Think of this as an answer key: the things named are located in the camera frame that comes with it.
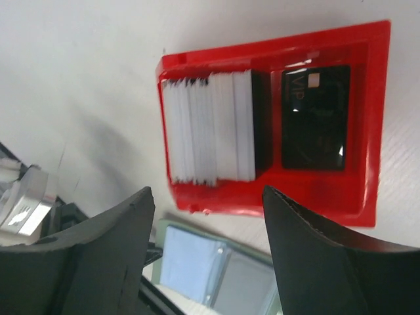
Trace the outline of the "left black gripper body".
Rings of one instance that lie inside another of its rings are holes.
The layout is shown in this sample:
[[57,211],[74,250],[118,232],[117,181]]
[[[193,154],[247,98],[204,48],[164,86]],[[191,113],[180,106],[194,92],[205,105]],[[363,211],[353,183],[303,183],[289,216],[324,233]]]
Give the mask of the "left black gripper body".
[[88,219],[75,203],[56,200],[42,222],[42,238],[66,230]]

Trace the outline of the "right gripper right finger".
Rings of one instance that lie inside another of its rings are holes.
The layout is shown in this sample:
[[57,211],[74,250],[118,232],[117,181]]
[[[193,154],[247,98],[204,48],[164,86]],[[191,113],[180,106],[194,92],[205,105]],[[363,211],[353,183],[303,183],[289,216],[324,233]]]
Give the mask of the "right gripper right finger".
[[279,190],[262,194],[284,314],[418,314],[419,249],[329,220]]

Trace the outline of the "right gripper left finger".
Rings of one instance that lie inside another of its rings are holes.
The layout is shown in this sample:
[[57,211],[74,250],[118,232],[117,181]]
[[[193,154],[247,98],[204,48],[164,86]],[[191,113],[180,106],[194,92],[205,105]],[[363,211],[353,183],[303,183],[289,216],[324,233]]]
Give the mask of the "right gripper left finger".
[[137,314],[155,204],[145,187],[31,245],[1,248],[2,314]]

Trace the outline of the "green leather card holder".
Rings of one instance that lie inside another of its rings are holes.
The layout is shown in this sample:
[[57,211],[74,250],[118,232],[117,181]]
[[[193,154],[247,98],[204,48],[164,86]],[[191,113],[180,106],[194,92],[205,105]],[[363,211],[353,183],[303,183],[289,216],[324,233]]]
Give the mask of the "green leather card holder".
[[281,314],[272,258],[185,222],[161,219],[152,283],[218,314]]

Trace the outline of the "red plastic card bin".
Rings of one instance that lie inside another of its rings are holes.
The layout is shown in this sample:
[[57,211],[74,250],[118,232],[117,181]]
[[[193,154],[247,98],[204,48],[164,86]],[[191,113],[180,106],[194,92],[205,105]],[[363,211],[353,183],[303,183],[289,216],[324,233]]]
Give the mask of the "red plastic card bin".
[[[263,190],[274,187],[297,203],[347,226],[375,225],[391,22],[380,20],[266,41],[168,54],[156,69],[169,190],[191,213],[263,214]],[[282,166],[282,74],[300,68],[350,66],[345,168]],[[174,184],[169,178],[161,83],[251,71],[257,177],[216,186]]]

